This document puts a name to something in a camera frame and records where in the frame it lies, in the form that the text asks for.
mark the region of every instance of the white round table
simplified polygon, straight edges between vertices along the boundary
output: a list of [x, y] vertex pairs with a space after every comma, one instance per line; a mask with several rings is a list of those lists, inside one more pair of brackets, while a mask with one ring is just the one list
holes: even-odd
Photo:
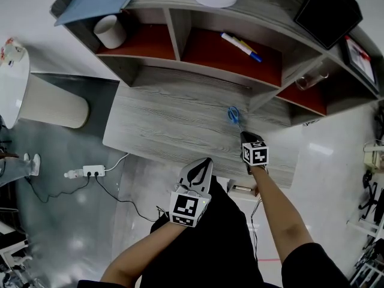
[[0, 66], [0, 115], [7, 128], [19, 118], [80, 128], [88, 118], [85, 99], [54, 86], [30, 73], [26, 49], [13, 66]]

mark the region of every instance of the person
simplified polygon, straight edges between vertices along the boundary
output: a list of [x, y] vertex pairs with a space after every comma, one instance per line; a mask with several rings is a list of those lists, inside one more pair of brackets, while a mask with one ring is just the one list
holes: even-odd
[[[248, 169], [282, 263], [283, 287], [350, 287], [265, 168]], [[171, 223], [163, 215], [147, 237], [108, 266], [100, 282], [80, 280], [77, 287], [134, 287], [141, 275], [142, 288], [275, 287], [263, 281], [244, 213], [214, 176], [209, 193], [212, 200], [195, 228]]]
[[33, 160], [29, 159], [29, 154], [24, 154], [24, 160], [17, 155], [0, 154], [0, 187], [23, 177], [38, 176], [40, 162], [38, 154], [35, 154]]

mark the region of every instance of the person's left arm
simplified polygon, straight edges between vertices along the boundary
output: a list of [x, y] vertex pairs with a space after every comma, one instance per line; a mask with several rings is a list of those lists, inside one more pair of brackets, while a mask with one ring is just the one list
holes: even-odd
[[101, 282], [134, 287], [144, 269], [187, 227], [168, 222], [121, 253], [106, 269]]

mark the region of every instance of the power plug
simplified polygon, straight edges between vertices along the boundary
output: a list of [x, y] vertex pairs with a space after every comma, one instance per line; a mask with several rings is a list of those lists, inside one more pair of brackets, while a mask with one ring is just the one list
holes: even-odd
[[104, 166], [83, 166], [84, 176], [87, 176], [88, 173], [91, 174], [91, 177], [98, 176], [103, 177], [106, 175], [106, 168]]

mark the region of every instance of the person's leg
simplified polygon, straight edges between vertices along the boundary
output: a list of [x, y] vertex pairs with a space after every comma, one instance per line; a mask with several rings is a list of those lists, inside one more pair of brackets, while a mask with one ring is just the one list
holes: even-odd
[[32, 161], [5, 157], [0, 159], [0, 187], [26, 176], [37, 176], [40, 168], [40, 157], [35, 155]]

